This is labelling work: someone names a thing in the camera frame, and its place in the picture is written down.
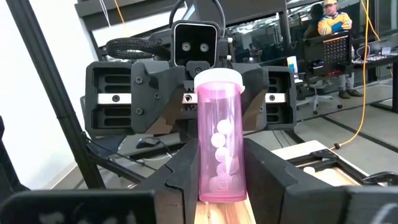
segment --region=gray floor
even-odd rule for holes
[[[366,102],[371,103],[388,99],[391,97],[391,93],[391,80],[372,84],[367,87]],[[343,109],[341,111],[332,105],[320,104],[318,107],[318,116],[320,114],[328,114],[329,118],[356,129],[361,119],[361,108],[358,108],[358,106],[362,105],[363,99],[352,98],[341,102],[343,104]],[[375,138],[382,139],[389,144],[398,146],[398,138],[396,137],[398,134],[398,131],[396,131],[398,130],[398,116],[371,106],[367,106],[366,109],[366,121],[363,126],[363,132]],[[306,119],[303,122],[299,122],[295,127],[295,132],[306,141],[318,140],[330,147],[336,142],[346,141],[353,135],[353,133],[323,118],[310,119],[314,117],[312,106],[310,105],[301,106],[297,117],[299,121]],[[135,145],[141,137],[143,136],[127,137],[119,152],[122,154],[130,154],[132,151],[136,151]],[[263,131],[248,135],[246,138],[253,139],[258,144],[271,151],[295,144],[288,135],[281,131]],[[368,174],[387,170],[398,172],[397,153],[360,136],[336,152]],[[158,158],[146,160],[146,164],[158,168],[169,159],[169,157],[160,156]],[[118,162],[146,177],[153,173],[152,170],[125,159],[118,159]],[[127,188],[132,184],[106,170],[102,170],[101,173],[108,188]]]

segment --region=desk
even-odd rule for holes
[[[285,147],[273,151],[273,153],[285,160],[307,155],[311,152],[327,149],[326,146],[318,141],[309,141],[294,146]],[[368,176],[363,170],[352,165],[345,160],[349,165],[353,166],[359,172]],[[351,185],[350,180],[345,180],[345,183]],[[216,204],[211,203],[205,205],[203,202],[197,203],[197,210],[195,214],[195,224],[253,224],[256,223],[254,215],[251,210],[250,201],[246,199],[243,202]]]
[[[398,56],[389,57],[386,59],[378,60],[375,62],[368,62],[366,64],[366,69],[379,67],[382,65],[388,65],[392,63],[392,106],[388,106],[381,103],[371,103],[371,106],[380,108],[382,110],[388,110],[393,113],[398,113]],[[363,65],[355,65],[354,71],[362,71]]]

